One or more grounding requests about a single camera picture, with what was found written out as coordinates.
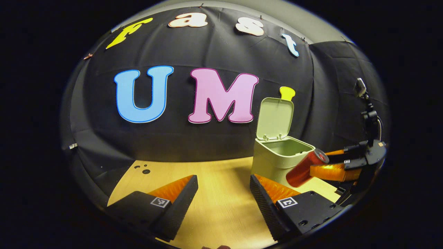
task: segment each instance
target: letter u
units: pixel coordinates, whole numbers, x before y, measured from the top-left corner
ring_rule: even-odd
[[[152,102],[147,108],[138,108],[134,103],[134,84],[140,76],[138,70],[128,70],[114,77],[117,84],[117,109],[125,120],[132,123],[148,123],[159,118],[166,108],[167,77],[174,72],[171,66],[155,66],[148,70],[152,77]]]

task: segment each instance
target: letter m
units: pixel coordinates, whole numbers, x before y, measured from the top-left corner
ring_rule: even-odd
[[[195,78],[195,104],[194,112],[189,115],[191,123],[207,123],[211,121],[208,113],[208,103],[211,104],[215,117],[222,121],[234,104],[234,110],[228,116],[233,123],[251,122],[252,97],[258,77],[252,74],[239,74],[226,91],[217,71],[211,68],[197,68],[191,71]]]

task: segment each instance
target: table surface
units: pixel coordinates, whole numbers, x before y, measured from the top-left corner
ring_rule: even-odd
[[[168,244],[182,249],[261,249],[275,244],[249,189],[252,157],[190,163],[135,161],[112,192],[108,206],[134,191],[148,193],[189,175],[197,175],[198,190],[177,236]],[[314,177],[298,192],[316,191],[335,202],[332,185]]]

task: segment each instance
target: trash bin lid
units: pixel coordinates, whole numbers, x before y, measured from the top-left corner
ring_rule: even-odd
[[[261,101],[257,122],[257,139],[284,138],[291,128],[294,104],[280,98],[265,98]]]

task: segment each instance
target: red can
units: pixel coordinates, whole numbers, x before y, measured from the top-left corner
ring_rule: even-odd
[[[309,152],[299,164],[286,174],[286,180],[293,187],[300,187],[311,178],[309,171],[311,165],[329,163],[328,156],[320,149]]]

